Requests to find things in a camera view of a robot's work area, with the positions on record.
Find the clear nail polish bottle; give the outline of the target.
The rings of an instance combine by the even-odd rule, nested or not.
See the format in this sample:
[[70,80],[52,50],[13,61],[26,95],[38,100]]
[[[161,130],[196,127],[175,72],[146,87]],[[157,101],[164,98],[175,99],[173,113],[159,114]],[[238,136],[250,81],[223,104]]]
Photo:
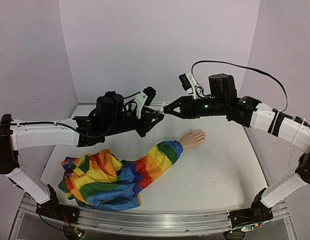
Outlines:
[[164,111],[165,111],[165,107],[167,106],[168,104],[165,102],[165,101],[162,101],[158,107],[158,112],[160,114],[164,114]]

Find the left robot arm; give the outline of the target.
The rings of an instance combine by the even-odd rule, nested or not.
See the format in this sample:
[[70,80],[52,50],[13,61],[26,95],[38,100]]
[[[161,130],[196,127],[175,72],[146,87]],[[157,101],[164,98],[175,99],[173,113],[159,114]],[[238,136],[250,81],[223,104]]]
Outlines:
[[13,120],[11,114],[4,114],[0,120],[0,175],[8,177],[36,201],[39,216],[75,224],[79,208],[60,204],[52,186],[27,172],[26,165],[18,160],[19,150],[43,146],[90,147],[103,143],[107,136],[129,131],[145,137],[164,118],[164,102],[158,108],[150,107],[154,97],[153,90],[144,89],[125,102],[125,97],[109,91],[97,98],[88,116],[65,120],[31,122]]

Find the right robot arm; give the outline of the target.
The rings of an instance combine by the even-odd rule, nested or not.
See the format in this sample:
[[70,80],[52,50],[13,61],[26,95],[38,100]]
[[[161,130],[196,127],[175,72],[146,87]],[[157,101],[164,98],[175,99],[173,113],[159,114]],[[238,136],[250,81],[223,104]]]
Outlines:
[[249,96],[239,98],[234,78],[228,74],[209,76],[210,94],[204,97],[197,95],[199,84],[191,73],[180,75],[179,80],[188,95],[166,105],[164,114],[181,119],[225,116],[229,122],[267,132],[302,151],[296,170],[278,183],[261,190],[249,208],[233,210],[228,214],[232,232],[246,232],[272,220],[272,208],[279,201],[299,188],[310,185],[310,123],[301,117],[271,108],[258,99]]

